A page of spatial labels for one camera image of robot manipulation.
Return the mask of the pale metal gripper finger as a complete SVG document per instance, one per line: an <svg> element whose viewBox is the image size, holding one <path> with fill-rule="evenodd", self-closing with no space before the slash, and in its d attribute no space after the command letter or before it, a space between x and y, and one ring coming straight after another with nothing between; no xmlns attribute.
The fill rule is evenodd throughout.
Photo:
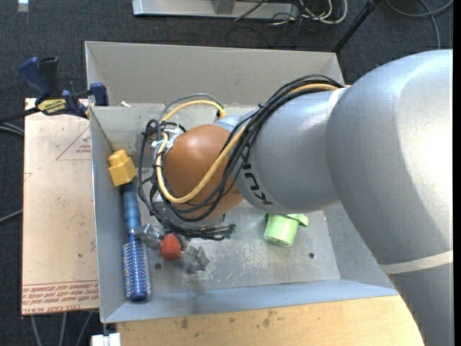
<svg viewBox="0 0 461 346"><path fill-rule="evenodd" d="M191 245L182 248L182 259L188 274L205 271L210 263L202 247Z"/></svg>
<svg viewBox="0 0 461 346"><path fill-rule="evenodd" d="M134 229L134 236L152 250L159 250L163 240L163 233L151 224Z"/></svg>

